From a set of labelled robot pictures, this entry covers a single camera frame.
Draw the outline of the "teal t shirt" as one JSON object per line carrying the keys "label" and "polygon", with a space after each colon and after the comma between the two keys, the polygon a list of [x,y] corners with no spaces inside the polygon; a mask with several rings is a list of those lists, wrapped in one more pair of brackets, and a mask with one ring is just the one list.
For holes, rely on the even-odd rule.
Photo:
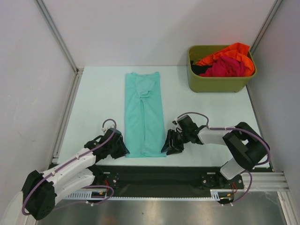
{"label": "teal t shirt", "polygon": [[165,124],[160,73],[126,74],[125,146],[128,158],[162,158]]}

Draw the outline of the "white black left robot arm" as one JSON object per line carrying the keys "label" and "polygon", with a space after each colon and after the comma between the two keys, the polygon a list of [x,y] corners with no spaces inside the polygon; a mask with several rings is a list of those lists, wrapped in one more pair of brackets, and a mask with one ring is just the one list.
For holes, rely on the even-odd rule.
{"label": "white black left robot arm", "polygon": [[73,157],[44,172],[32,171],[22,187],[22,214],[36,220],[45,218],[63,198],[85,187],[101,186],[104,172],[97,162],[128,154],[123,136],[115,128],[88,141]]}

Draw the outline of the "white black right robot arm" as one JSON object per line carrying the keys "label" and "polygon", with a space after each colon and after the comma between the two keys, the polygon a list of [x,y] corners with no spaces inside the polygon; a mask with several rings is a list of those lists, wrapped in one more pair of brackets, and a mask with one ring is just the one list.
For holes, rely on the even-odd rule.
{"label": "white black right robot arm", "polygon": [[270,161],[269,145],[247,123],[240,122],[233,127],[211,127],[207,116],[194,112],[206,119],[205,125],[197,126],[189,114],[186,112],[172,122],[175,128],[168,130],[161,152],[179,154],[186,143],[227,146],[232,159],[220,168],[220,174],[216,176],[221,188],[229,187],[235,176]]}

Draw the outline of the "black garment in bin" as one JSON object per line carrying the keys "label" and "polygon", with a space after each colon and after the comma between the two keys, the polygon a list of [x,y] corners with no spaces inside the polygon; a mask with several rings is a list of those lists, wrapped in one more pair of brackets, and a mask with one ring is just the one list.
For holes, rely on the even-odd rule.
{"label": "black garment in bin", "polygon": [[212,66],[198,66],[194,63],[193,60],[190,61],[190,66],[191,66],[192,72],[198,76],[204,76],[206,71],[212,67]]}

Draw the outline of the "magenta t shirt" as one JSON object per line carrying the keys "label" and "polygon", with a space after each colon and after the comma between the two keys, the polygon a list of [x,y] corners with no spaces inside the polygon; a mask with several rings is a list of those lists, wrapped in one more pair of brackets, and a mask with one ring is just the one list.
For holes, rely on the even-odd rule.
{"label": "magenta t shirt", "polygon": [[201,72],[201,77],[243,77],[246,69],[243,62],[236,59],[221,56],[211,66],[208,66],[204,72]]}

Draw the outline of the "olive green plastic bin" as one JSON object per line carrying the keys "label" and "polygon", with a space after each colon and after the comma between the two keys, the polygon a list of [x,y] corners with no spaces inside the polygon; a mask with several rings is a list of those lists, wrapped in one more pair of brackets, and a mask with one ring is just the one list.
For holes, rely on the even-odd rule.
{"label": "olive green plastic bin", "polygon": [[[198,92],[238,92],[256,75],[256,68],[250,77],[201,77],[194,74],[191,70],[190,61],[194,63],[204,57],[218,52],[228,45],[194,45],[189,48],[187,53],[187,77],[188,84],[192,91]],[[252,60],[250,51],[247,56]]]}

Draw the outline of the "orange t shirt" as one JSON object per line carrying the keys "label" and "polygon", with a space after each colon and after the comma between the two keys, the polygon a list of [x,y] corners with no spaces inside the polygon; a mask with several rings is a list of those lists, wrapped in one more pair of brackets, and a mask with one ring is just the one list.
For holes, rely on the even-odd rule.
{"label": "orange t shirt", "polygon": [[198,66],[211,66],[213,62],[216,62],[221,56],[227,56],[236,59],[239,62],[243,62],[246,69],[246,73],[243,77],[250,77],[255,71],[255,66],[252,60],[248,57],[249,48],[250,46],[248,45],[235,43],[204,57],[195,64]]}

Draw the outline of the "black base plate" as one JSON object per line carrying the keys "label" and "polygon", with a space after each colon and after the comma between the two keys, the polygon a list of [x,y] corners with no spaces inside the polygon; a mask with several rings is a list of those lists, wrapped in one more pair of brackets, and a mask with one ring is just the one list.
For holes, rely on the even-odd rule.
{"label": "black base plate", "polygon": [[211,190],[243,190],[241,175],[227,180],[219,167],[91,166],[93,185],[109,185],[114,197],[203,198]]}

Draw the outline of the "aluminium corner post left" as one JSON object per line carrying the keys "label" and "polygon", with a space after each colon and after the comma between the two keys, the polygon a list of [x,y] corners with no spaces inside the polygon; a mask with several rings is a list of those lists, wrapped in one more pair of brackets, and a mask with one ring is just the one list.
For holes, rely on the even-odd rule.
{"label": "aluminium corner post left", "polygon": [[54,39],[56,40],[62,54],[64,55],[65,59],[67,60],[67,63],[69,66],[72,68],[72,71],[76,75],[82,75],[83,69],[79,68],[76,63],[74,58],[72,57],[59,29],[57,28],[57,25],[47,8],[45,2],[43,0],[34,0],[37,8],[39,9],[43,19],[45,20],[46,25],[48,26],[50,32],[52,33]]}

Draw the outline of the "aluminium corner post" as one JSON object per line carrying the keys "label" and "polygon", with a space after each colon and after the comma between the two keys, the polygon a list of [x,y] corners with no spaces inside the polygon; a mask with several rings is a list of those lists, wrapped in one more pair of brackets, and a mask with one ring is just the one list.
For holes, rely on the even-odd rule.
{"label": "aluminium corner post", "polygon": [[278,13],[279,9],[281,8],[284,0],[275,0],[269,13],[267,14],[266,19],[264,20],[256,38],[250,47],[250,53],[254,55],[256,49],[258,48],[262,38],[264,37],[265,33],[267,32],[269,26],[271,25],[273,19],[275,18],[276,14]]}
{"label": "aluminium corner post", "polygon": [[67,63],[69,66],[72,68],[72,71],[76,75],[82,75],[83,69],[79,68],[76,63],[74,58],[72,57],[59,29],[57,28],[57,25],[47,8],[45,2],[43,0],[34,0],[37,8],[39,9],[43,19],[45,20],[46,25],[48,26],[50,32],[52,33],[54,39],[56,40],[62,54],[64,55],[65,59],[67,60]]}

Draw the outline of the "aluminium front rail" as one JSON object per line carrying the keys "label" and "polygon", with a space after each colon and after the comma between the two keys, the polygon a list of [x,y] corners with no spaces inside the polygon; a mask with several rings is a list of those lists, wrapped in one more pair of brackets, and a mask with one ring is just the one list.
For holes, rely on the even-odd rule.
{"label": "aluminium front rail", "polygon": [[[285,177],[281,173],[275,172],[254,172],[254,173],[246,173],[240,174],[246,184],[245,188],[241,191],[245,191],[246,188],[252,188],[257,191],[278,191],[281,189],[287,189],[287,184],[285,181]],[[85,187],[86,189],[108,189],[112,188],[111,186],[105,185],[98,185],[98,186],[89,186]]]}

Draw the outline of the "aluminium corner post right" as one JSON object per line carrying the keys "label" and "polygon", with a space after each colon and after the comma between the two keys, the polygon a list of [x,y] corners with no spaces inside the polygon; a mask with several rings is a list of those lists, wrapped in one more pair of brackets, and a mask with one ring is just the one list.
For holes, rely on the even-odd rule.
{"label": "aluminium corner post right", "polygon": [[269,26],[271,25],[273,19],[275,18],[276,14],[278,13],[279,9],[281,8],[284,0],[275,0],[269,13],[267,14],[266,19],[264,20],[256,38],[250,47],[250,53],[254,55],[256,49],[258,48],[262,38],[264,37],[265,33],[267,32]]}

